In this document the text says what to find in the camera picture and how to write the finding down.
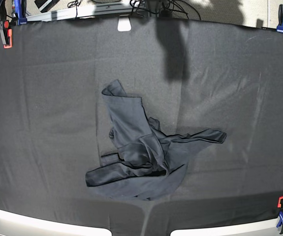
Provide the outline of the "dark grey t-shirt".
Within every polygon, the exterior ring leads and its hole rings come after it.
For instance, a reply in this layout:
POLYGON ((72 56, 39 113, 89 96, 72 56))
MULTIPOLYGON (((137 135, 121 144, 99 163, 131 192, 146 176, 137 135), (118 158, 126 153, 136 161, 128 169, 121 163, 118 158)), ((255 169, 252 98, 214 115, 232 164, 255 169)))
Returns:
POLYGON ((141 97, 128 96, 119 81, 101 92, 112 128, 109 138, 117 152, 101 157, 88 171, 88 188, 112 199, 153 201, 172 194, 182 183, 189 161, 226 133, 206 129, 196 134, 166 135, 157 119, 147 117, 141 97))

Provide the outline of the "black box on floor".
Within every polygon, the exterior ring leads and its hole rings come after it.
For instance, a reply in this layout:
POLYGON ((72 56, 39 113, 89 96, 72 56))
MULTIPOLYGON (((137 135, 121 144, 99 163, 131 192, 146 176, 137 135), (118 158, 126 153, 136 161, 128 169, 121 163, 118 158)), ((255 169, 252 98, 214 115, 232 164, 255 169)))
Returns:
POLYGON ((35 0, 34 3, 41 13, 51 10, 60 0, 35 0))

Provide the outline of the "blue bar clamp left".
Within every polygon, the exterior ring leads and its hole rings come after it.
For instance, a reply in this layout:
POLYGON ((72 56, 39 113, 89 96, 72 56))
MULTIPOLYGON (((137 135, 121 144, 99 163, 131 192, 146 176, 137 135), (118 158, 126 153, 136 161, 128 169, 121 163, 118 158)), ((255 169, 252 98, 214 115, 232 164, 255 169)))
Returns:
POLYGON ((26 18, 27 0, 13 0, 12 1, 12 13, 13 19, 17 25, 27 24, 26 18))

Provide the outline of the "red black clamp left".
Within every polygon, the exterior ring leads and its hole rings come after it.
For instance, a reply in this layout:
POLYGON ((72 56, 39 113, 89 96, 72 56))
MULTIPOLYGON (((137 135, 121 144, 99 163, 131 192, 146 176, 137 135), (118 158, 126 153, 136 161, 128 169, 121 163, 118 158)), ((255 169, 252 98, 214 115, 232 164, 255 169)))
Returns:
POLYGON ((12 29, 8 20, 0 21, 0 37, 5 49, 12 48, 12 29))

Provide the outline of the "black table cloth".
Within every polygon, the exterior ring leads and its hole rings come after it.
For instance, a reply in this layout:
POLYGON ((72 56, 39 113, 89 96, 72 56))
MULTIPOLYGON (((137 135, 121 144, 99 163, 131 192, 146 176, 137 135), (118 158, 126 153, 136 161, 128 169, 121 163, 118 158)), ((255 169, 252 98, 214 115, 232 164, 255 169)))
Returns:
POLYGON ((276 218, 283 196, 283 34, 179 19, 86 19, 0 38, 0 210, 115 236, 276 218), (114 152, 102 89, 118 80, 167 135, 223 131, 154 201, 117 201, 85 183, 114 152))

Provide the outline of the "red blue clamp front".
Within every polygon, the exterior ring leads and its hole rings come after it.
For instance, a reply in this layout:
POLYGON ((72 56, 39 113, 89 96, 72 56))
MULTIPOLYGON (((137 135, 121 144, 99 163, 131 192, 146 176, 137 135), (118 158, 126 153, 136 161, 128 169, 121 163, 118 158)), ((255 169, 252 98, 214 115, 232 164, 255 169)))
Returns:
POLYGON ((279 209, 279 221, 277 223, 277 228, 281 227, 281 231, 280 231, 280 235, 283 234, 283 196, 279 197, 278 200, 278 205, 277 205, 278 209, 279 209))

